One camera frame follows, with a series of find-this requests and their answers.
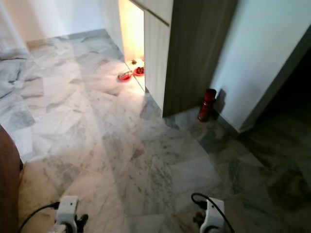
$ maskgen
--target wooden cabinet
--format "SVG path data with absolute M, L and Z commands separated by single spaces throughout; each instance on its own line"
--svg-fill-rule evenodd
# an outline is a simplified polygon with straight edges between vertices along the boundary
M 210 87 L 236 0 L 174 1 L 163 116 L 202 102 Z
M 132 0 L 146 10 L 161 18 L 167 24 L 171 24 L 173 0 Z
M 163 109 L 170 28 L 145 10 L 144 33 L 146 88 Z

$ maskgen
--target red bottle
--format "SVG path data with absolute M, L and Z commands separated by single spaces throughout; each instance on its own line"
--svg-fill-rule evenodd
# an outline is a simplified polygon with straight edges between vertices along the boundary
M 213 112 L 213 105 L 216 102 L 216 90 L 215 89 L 207 89 L 204 95 L 204 101 L 200 108 L 200 112 L 198 115 L 198 119 L 201 122 L 208 121 L 210 115 Z

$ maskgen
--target black cable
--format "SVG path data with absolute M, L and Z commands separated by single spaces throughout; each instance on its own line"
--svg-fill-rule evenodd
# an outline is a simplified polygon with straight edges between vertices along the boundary
M 201 193 L 192 193 L 191 194 L 191 200 L 199 205 L 202 209 L 206 210 L 207 209 L 207 203 L 206 203 L 206 208 L 203 208 L 202 206 L 202 201 L 199 201 L 199 200 L 195 200 L 193 197 L 194 196 L 200 196 L 200 197 L 203 197 L 207 200 L 209 200 L 214 206 L 215 208 L 218 210 L 218 212 L 221 214 L 221 216 L 224 218 L 226 224 L 228 225 L 228 227 L 230 228 L 231 232 L 234 233 L 234 229 L 232 228 L 230 222 L 228 221 L 228 219 L 226 218 L 226 216 L 223 214 L 223 212 L 219 209 L 218 205 L 215 204 L 215 202 L 213 202 L 213 200 L 211 198 L 209 198 L 208 196 L 205 196 L 204 194 L 201 194 Z
M 33 211 L 33 213 L 30 214 L 30 215 L 28 216 L 28 218 L 26 218 L 25 221 L 21 224 L 21 226 L 20 226 L 19 229 L 18 229 L 18 233 L 21 233 L 21 230 L 23 229 L 23 227 L 24 227 L 24 226 L 26 225 L 26 223 L 31 219 L 31 217 L 34 216 L 36 213 L 38 213 L 39 211 L 41 211 L 41 210 L 43 210 L 43 209 L 46 209 L 46 208 L 53 208 L 53 209 L 57 210 L 58 207 L 59 207 L 59 203 L 60 203 L 60 202 L 57 201 L 57 202 L 54 202 L 54 203 L 52 203 L 52 204 L 42 206 L 42 207 L 40 207 L 39 209 Z

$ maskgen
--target black wire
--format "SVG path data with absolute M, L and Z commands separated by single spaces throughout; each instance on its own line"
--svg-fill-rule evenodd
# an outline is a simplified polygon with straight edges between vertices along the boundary
M 218 210 L 218 212 L 222 215 L 222 217 L 224 218 L 226 224 L 228 225 L 228 227 L 230 228 L 231 232 L 234 233 L 234 229 L 232 228 L 230 222 L 228 221 L 228 219 L 226 218 L 226 216 L 223 214 L 223 212 L 219 209 L 219 207 L 213 202 L 213 200 L 211 198 L 209 198 L 208 196 L 205 196 L 204 194 L 201 194 L 201 193 L 192 193 L 191 194 L 191 200 L 195 203 L 195 204 L 198 204 L 198 201 L 195 200 L 193 197 L 194 196 L 200 196 L 200 197 L 203 197 L 207 200 L 209 200 L 214 206 L 215 208 Z
M 39 209 L 33 211 L 32 214 L 30 214 L 28 216 L 28 218 L 25 219 L 25 221 L 21 224 L 21 226 L 19 227 L 18 229 L 18 233 L 21 233 L 21 230 L 23 229 L 23 227 L 26 225 L 26 223 L 31 219 L 32 216 L 34 216 L 36 213 L 38 213 L 39 211 L 43 210 L 43 209 L 46 209 L 46 208 L 53 208 L 53 209 L 58 209 L 58 206 L 59 206 L 59 203 L 60 202 L 54 202 L 52 204 L 49 204 L 49 205 L 45 205 L 45 206 L 42 206 L 40 207 Z

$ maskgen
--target marble floor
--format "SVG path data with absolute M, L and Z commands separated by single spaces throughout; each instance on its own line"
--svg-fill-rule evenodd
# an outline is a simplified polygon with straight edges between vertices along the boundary
M 278 115 L 241 138 L 264 165 L 260 174 L 285 232 L 311 232 L 311 105 Z
M 215 121 L 198 122 L 198 109 L 162 119 L 135 79 L 117 82 L 127 70 L 105 31 L 0 61 L 0 124 L 25 162 L 20 223 L 77 195 L 86 233 L 197 233 L 190 195 L 202 192 L 225 201 L 235 232 L 308 232 L 307 156 L 267 167 Z M 47 232 L 54 215 L 38 213 L 23 232 Z

